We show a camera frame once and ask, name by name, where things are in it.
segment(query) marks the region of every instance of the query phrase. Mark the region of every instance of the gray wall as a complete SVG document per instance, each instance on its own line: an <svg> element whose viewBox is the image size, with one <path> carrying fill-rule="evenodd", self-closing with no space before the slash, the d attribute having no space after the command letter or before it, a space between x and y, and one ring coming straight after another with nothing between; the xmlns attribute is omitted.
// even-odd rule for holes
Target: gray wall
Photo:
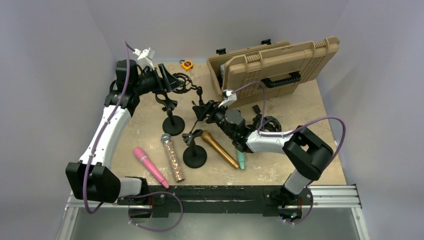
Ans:
<svg viewBox="0 0 424 240"><path fill-rule="evenodd" d="M340 159L376 240L424 236L423 26L423 1L351 0L318 78L327 113L346 120Z"/></svg>
<svg viewBox="0 0 424 240"><path fill-rule="evenodd" d="M82 0L2 1L0 239L56 237L65 167L94 134L113 64Z"/></svg>
<svg viewBox="0 0 424 240"><path fill-rule="evenodd" d="M156 50L155 62L205 61L216 49L321 40L335 27L348 0L85 0L115 58L125 38Z"/></svg>

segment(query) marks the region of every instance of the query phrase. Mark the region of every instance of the tape measure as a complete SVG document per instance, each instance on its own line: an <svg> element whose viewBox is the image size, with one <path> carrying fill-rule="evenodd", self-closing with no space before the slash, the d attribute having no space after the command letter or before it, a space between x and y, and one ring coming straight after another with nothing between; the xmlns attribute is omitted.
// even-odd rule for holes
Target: tape measure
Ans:
<svg viewBox="0 0 424 240"><path fill-rule="evenodd" d="M193 68L192 61L180 60L179 63L181 64L182 68L185 69L186 71Z"/></svg>

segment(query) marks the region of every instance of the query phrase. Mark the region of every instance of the beige tabletop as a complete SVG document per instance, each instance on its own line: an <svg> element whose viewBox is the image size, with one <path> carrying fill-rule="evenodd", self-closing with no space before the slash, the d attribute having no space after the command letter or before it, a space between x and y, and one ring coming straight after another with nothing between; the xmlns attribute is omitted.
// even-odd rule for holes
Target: beige tabletop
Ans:
<svg viewBox="0 0 424 240"><path fill-rule="evenodd" d="M184 72L177 63L165 64L170 73ZM210 74L206 64L195 64L187 72L194 84L202 86L203 100L218 101L214 93ZM185 94L170 93L169 98L178 101L178 106L173 111L185 121L185 130L188 133L196 121L192 110L191 101L198 101L195 91ZM251 124L256 115L252 109L258 104L262 109L262 101L238 107L246 124ZM173 136L172 141L182 166L185 180L176 183L171 172L171 166L160 141L163 134L162 122L167 117L162 111L162 105L155 101L155 95L148 93L140 97L140 104L130 122L123 130L122 136L116 147L112 160L112 172L118 177L144 177L149 185L158 185L158 182L147 169L134 157L133 149L141 147L150 160L162 172L170 185L282 185L286 178L295 169L286 155L269 152L246 153L245 170L234 169L226 163L213 148L198 137L196 144L202 146L207 152L207 161L204 166L192 169L183 162L183 152L187 148L181 135ZM279 120L282 130L289 131L298 125L326 115L323 101L315 80L300 84L293 94L267 100L265 116L273 116ZM211 132L213 137L237 160L236 149L231 140L216 126L199 122L195 129ZM336 149L329 122L323 120L309 127L315 134L323 139L333 150ZM327 167L315 185L345 185L339 158Z"/></svg>

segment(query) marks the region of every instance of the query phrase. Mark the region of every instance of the black handle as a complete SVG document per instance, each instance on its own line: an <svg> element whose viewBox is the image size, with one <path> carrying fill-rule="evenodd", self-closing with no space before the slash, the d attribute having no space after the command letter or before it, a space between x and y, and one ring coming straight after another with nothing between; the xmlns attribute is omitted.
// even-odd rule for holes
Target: black handle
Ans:
<svg viewBox="0 0 424 240"><path fill-rule="evenodd" d="M263 84L265 84L265 86L267 86L270 89L283 86L286 84L297 83L301 81L301 74L298 71L294 71L289 74L290 74L290 77L284 78L281 80L271 81L271 79L265 78L265 79L262 79L261 81L263 82Z"/></svg>

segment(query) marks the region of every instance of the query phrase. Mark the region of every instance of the open case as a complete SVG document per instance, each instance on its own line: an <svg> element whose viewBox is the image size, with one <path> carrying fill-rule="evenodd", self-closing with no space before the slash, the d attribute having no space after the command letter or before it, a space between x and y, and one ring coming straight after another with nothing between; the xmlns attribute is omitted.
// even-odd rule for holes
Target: open case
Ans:
<svg viewBox="0 0 424 240"><path fill-rule="evenodd" d="M290 44L262 41L262 45L225 52L219 49L206 64L216 93L238 89L248 83L262 81L267 99L293 93L299 84L314 80L339 50L339 39L330 36L322 41ZM260 85L251 85L237 93L231 108L263 99Z"/></svg>

